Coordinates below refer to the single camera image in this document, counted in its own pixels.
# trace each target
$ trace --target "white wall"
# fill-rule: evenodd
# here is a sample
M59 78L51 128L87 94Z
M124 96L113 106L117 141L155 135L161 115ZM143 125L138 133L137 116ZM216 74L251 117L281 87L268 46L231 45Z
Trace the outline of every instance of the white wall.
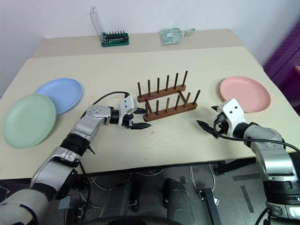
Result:
M95 35L93 5L106 30L232 29L261 64L300 16L300 0L1 0L0 95L43 37Z

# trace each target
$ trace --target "black cable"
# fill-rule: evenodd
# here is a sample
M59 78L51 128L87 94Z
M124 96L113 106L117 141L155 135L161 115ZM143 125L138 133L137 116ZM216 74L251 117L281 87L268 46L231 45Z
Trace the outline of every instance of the black cable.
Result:
M92 105L95 105L95 104L97 104L98 102L100 102L103 98L105 98L105 97L107 97L107 96L109 96L109 95L113 95L113 94L124 94L125 95L125 97L127 97L128 95L129 95L129 93L128 92L125 92L125 91L114 91L114 92L110 92L110 93L108 93L108 94L106 94L106 95L103 95L101 98L99 98L96 102L94 102Z
M262 213L259 215L259 217L257 218L257 221L255 223L255 225L259 225L260 221L262 220L263 216L267 213L268 209L264 209L262 211Z
M83 202L81 201L80 192L79 192L79 201L80 201L80 205L82 205L82 204L83 204Z
M281 144L283 146L290 147L290 148L294 149L296 152L300 153L300 150L297 147L295 147L289 143L285 143L285 142L281 142L281 141L275 141L275 140L270 140L270 139L247 139L247 138L235 138L235 137L224 136L217 131L217 123L216 122L214 122L214 132L219 137L227 139L227 140L238 141L238 142L270 142L270 143Z
M271 213L268 214L268 219L267 220L268 220L268 222L270 224L270 222L271 222Z
M282 142L285 143L285 140L282 138ZM283 146L284 149L286 149L286 146Z
M87 175L86 175L86 173L85 173L85 170L84 170L84 168L83 168L82 163L80 163L79 165L80 165L80 168L81 168L81 170L82 170L83 177L84 177L84 179L85 179L85 181L86 181L86 183L87 183L87 185L88 185L88 197L87 197L87 199L86 199L85 209L84 209L84 211L83 211L82 218L81 218L81 222L83 223L83 222L84 222L84 218L85 218L85 214L86 214L86 211L87 211L87 209L88 209L89 202L90 202L90 182L89 182L88 177L87 177Z

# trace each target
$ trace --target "silver robot arm segment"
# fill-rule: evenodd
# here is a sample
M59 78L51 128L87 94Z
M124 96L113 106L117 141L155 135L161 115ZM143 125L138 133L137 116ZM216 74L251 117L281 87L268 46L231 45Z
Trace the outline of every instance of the silver robot arm segment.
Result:
M67 195L77 175L84 152L90 149L102 125L118 124L127 128L143 129L150 125L131 121L136 110L129 95L118 110L112 107L91 105L86 114L75 124L59 147L38 168L29 189L20 190L0 203L0 225L39 224L50 202Z
M216 138L226 134L229 140L244 139L244 144L255 153L267 197L266 206L272 216L271 221L279 223L277 218L300 220L300 186L293 161L282 144L267 141L283 142L281 135L273 129L255 123L247 124L244 112L236 99L228 100L219 107L213 106L213 109L220 113L214 121L214 128L203 121L197 121L198 124ZM217 133L216 125L221 128Z

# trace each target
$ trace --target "white cable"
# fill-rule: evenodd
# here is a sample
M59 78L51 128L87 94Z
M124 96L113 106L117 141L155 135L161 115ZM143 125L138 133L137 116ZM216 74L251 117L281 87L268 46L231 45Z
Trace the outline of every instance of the white cable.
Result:
M5 188L5 187L3 187L3 186L1 186L1 185L0 185L0 188L6 190L6 195L5 195L5 197L4 197L4 199L6 199L6 198L8 197L8 194L10 193L10 190L8 190L7 188Z
M191 178L191 181L194 185L194 188L196 189L196 191L199 191L199 188L197 188L196 184L195 184L195 181L194 181L194 175L193 175L193 169L191 166L189 166L189 176Z
M104 188L104 187L99 186L99 185L96 183L96 179L93 181L93 183L94 183L98 188L100 188L100 189L102 189L102 190L104 190L104 191L111 191L111 190L112 190L112 188Z
M97 177L92 177L92 180L90 181L90 183L93 183L95 181Z
M130 173L129 178L125 181L129 181L131 179L131 177L132 177L132 173ZM98 188L100 188L101 190L104 190L104 191L111 191L112 190L112 188L104 188L104 187L101 187L100 185L98 185L96 183L96 179L97 179L97 177L95 177L95 179L93 181L91 181L90 183L94 183Z
M162 170L159 171L159 172L151 172L151 170L148 170L148 172L151 173L151 174L153 174L153 175L157 175L157 174L160 174L160 173L162 172Z
M212 165L209 164L208 167L210 169L212 179L213 179L213 185L212 185L211 191L214 191L216 189L216 175L215 175L215 171L214 171Z
M131 177L132 177L132 173L130 173L129 178L126 181L129 181L131 179Z
M79 193L80 197L86 202L86 199L84 198L84 196L82 195L82 193L80 192ZM93 205L92 203L89 203L89 205L95 209L101 209L102 207L99 207L99 206L95 206Z
M159 175L164 169L162 169L161 171L159 171L158 173L152 173L151 175L146 175L146 174L142 174L140 172L135 172L136 174L139 174L141 176L144 176L144 177L154 177L156 175Z
M211 191L214 191L216 189L216 175L215 175L215 172L212 168L211 165L208 165L209 169L210 169L210 172L211 172L211 175L212 175L212 180L213 180L213 184L212 184L212 188L211 188ZM200 191L200 189L196 186L195 184L195 180L194 180L194 175L193 175L193 169L192 169L192 166L189 166L189 176L191 178L191 181L194 185L194 188L196 189L196 191Z

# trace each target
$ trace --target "blue plate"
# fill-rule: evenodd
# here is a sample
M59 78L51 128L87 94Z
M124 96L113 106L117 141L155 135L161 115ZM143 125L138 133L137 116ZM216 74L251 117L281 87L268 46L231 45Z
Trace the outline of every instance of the blue plate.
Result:
M70 78L59 78L40 86L35 94L45 95L53 102L57 115L66 113L80 101L81 84Z

